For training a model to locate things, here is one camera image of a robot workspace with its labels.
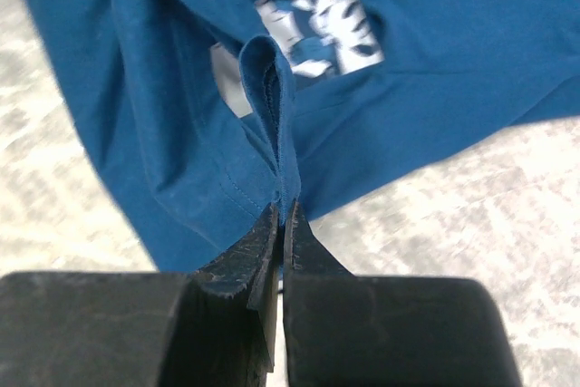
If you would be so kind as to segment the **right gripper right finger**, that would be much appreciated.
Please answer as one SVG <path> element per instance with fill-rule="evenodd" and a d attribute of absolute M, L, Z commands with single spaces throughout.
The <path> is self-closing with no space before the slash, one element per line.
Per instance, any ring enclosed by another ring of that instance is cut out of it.
<path fill-rule="evenodd" d="M 285 222 L 284 329 L 293 386 L 518 386 L 498 307 L 478 281 L 357 276 Z"/>

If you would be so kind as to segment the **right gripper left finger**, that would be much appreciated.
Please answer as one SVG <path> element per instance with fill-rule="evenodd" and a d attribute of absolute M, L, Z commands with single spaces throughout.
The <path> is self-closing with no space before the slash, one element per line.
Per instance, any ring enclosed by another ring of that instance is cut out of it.
<path fill-rule="evenodd" d="M 275 362 L 278 211 L 192 273 L 14 272 L 4 386 L 262 386 Z"/>

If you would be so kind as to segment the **blue printed t-shirt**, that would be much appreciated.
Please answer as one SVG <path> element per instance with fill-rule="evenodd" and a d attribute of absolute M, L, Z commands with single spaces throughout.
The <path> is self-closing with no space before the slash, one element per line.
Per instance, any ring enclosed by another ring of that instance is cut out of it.
<path fill-rule="evenodd" d="M 579 112 L 579 0 L 25 0 L 159 269 Z"/>

